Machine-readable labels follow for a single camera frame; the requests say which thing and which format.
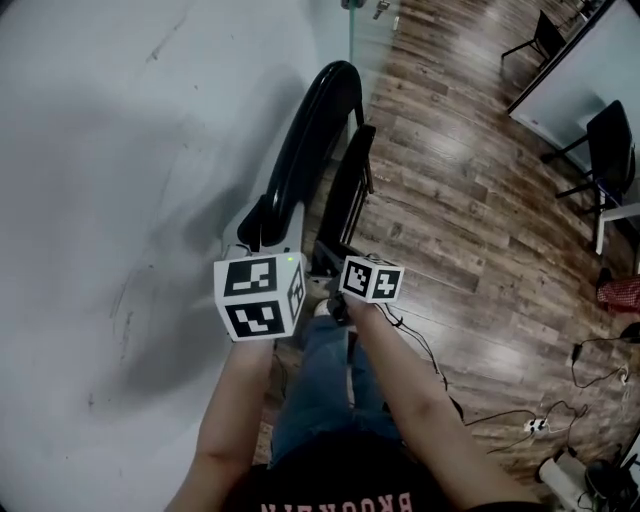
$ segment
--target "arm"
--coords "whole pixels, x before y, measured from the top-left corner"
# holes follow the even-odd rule
[[[196,454],[169,512],[217,511],[249,471],[268,387],[272,341],[236,343],[200,425]]]
[[[400,434],[451,503],[469,509],[501,501],[537,502],[475,443],[430,366],[380,311],[372,304],[347,302]]]

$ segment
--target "black wire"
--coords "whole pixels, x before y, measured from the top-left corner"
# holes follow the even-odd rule
[[[631,340],[631,339],[636,339],[637,336],[628,336],[625,338],[592,338],[589,340],[584,340],[581,343],[579,343],[579,346],[582,347],[585,343],[593,343],[596,341],[626,341],[626,340]],[[618,373],[620,370],[624,369],[624,366],[620,366],[619,368],[616,368],[615,370],[611,371],[610,373],[608,373],[607,375],[604,375],[602,377],[596,377],[595,379],[593,379],[592,381],[590,381],[587,384],[578,384],[578,381],[576,379],[576,372],[575,372],[575,364],[576,361],[579,359],[580,356],[578,356],[575,360],[571,361],[571,377],[573,378],[573,384],[580,389],[586,389],[589,386],[595,384],[596,382],[600,382],[602,380],[607,380],[609,377],[611,377],[612,375],[615,375],[616,373]]]
[[[477,420],[473,420],[473,421],[471,421],[469,423],[465,423],[465,426],[469,427],[471,425],[475,425],[476,423],[480,423],[481,421],[488,421],[488,420],[492,420],[493,418],[499,418],[500,416],[506,416],[508,414],[515,414],[515,413],[519,413],[519,412],[526,412],[527,414],[531,414],[531,416],[533,416],[534,420],[538,417],[538,415],[535,412],[530,411],[529,409],[513,409],[511,411],[500,412],[500,413],[494,414],[492,416],[487,416],[486,418],[480,418],[480,419],[477,419]]]
[[[431,363],[433,364],[434,371],[436,372],[437,375],[440,375],[442,377],[442,382],[444,383],[445,391],[448,390],[449,381],[447,380],[447,377],[444,375],[444,373],[438,366],[438,363],[436,363],[436,358],[433,355],[433,351],[431,350],[431,347],[429,347],[429,344],[427,343],[427,340],[425,339],[425,337],[422,334],[420,334],[418,331],[406,325],[402,317],[398,318],[396,315],[394,315],[393,312],[391,311],[391,308],[389,307],[389,304],[385,304],[385,306],[389,315],[395,320],[395,323],[389,319],[389,316],[387,316],[387,313],[384,311],[384,309],[382,309],[380,304],[376,304],[376,307],[384,315],[387,322],[389,322],[393,327],[395,327],[399,331],[402,331],[405,334],[408,334],[409,336],[411,336],[413,339],[415,339],[418,342],[418,344],[422,347],[422,349],[425,352],[427,352],[427,354],[429,354],[429,357],[431,358]]]
[[[496,453],[496,452],[501,452],[501,451],[504,451],[504,450],[508,450],[509,448],[513,448],[517,444],[524,443],[527,439],[530,439],[531,436],[533,436],[533,434],[534,433],[531,432],[531,434],[529,434],[527,437],[524,437],[524,438],[520,439],[519,441],[516,441],[515,443],[510,444],[509,446],[505,446],[504,448],[495,448],[495,449],[493,449],[491,451],[488,451],[487,455],[490,454],[490,453]]]
[[[567,409],[573,412],[573,419],[571,420],[571,423],[569,423],[569,426],[567,427],[567,440],[565,442],[567,447],[569,447],[571,446],[571,427],[573,427],[573,424],[576,421],[578,421],[581,418],[584,418],[584,416],[589,412],[589,406],[587,404],[584,404],[578,411],[578,409],[576,409],[575,407],[571,407],[564,400],[558,400],[547,410],[547,414],[544,417],[545,421],[549,418],[549,414],[551,414],[551,411],[553,411],[558,405],[564,405]]]
[[[592,381],[590,381],[588,384],[578,384],[578,381],[576,380],[576,372],[574,370],[574,365],[575,365],[575,361],[573,361],[571,363],[571,376],[573,377],[573,384],[580,388],[580,389],[586,389],[589,386],[591,386],[592,384],[595,384],[596,382],[600,382],[601,380],[607,380],[609,377],[611,377],[612,375],[615,375],[616,373],[618,373],[620,370],[624,369],[624,366],[620,366],[619,368],[616,368],[615,370],[612,370],[610,373],[608,373],[607,375],[603,376],[603,377],[596,377],[595,379],[593,379]]]

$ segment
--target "black chair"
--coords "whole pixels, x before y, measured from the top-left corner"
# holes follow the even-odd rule
[[[591,156],[591,170],[582,173],[582,177],[592,177],[592,180],[571,190],[561,192],[556,195],[556,198],[566,197],[583,190],[597,191],[599,189],[610,200],[608,204],[613,202],[616,205],[621,205],[622,197],[633,183],[636,172],[633,137],[622,103],[618,100],[614,101],[589,121],[587,135],[564,149],[542,155],[541,159],[548,163],[587,141]],[[607,208],[608,204],[596,204],[583,213],[599,212]]]
[[[542,68],[558,54],[565,44],[566,42],[556,26],[551,23],[551,20],[544,12],[540,11],[540,17],[538,18],[538,25],[533,39],[512,48],[508,52],[504,52],[500,58],[504,59],[510,53],[516,52],[525,46],[531,46],[531,48],[544,58],[542,64],[540,64],[540,68]]]

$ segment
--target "wooden floor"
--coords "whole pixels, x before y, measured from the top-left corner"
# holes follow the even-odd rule
[[[627,276],[633,252],[613,228],[604,261],[591,250],[593,217],[575,212],[593,199],[557,201],[555,193],[575,184],[575,171],[542,164],[549,146],[506,114],[540,58],[525,49],[501,64],[500,54],[533,33],[540,8],[556,24],[572,14],[568,2],[551,0],[402,1],[368,115],[378,128],[376,193],[353,245],[406,266],[397,309],[429,341],[467,422],[516,408],[542,417],[561,399],[576,408],[592,404],[571,433],[588,463],[626,446],[640,422],[637,351],[619,342],[586,346],[576,365],[585,382],[628,362],[626,387],[610,379],[580,390],[569,366],[574,343],[618,336],[638,320],[612,317],[594,302],[603,264]],[[312,217],[321,210],[312,208]],[[313,236],[310,229],[307,246]],[[300,354],[286,346],[278,353],[291,385]],[[278,364],[273,381],[257,461],[268,457],[282,403]],[[571,418],[560,406],[549,421],[560,430]],[[488,451],[521,439],[527,419],[514,414],[469,428]],[[491,456],[544,495],[535,469],[566,443],[566,433]]]

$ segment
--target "black and white marker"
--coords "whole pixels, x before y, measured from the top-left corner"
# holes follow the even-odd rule
[[[305,258],[284,253],[214,263],[216,306],[233,341],[291,336],[306,296]]]
[[[395,302],[403,276],[403,267],[376,258],[347,256],[339,290],[363,302]]]

